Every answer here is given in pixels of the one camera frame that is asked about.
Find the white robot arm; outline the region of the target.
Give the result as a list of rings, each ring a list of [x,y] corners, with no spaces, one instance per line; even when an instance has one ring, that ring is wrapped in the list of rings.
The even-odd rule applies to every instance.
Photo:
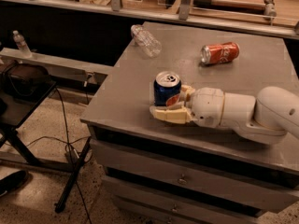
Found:
[[[185,86],[178,103],[153,105],[149,112],[165,122],[230,129],[243,138],[267,145],[280,142],[288,133],[299,138],[299,96],[279,87],[265,87],[256,96],[250,96]]]

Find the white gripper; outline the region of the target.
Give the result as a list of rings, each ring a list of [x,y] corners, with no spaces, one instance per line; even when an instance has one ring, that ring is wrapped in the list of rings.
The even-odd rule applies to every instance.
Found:
[[[149,112],[155,119],[165,122],[185,124],[193,120],[200,127],[217,128],[221,123],[224,97],[220,89],[202,88],[195,91],[189,85],[182,85],[179,100],[190,101],[191,110],[178,103],[170,106],[152,105]]]

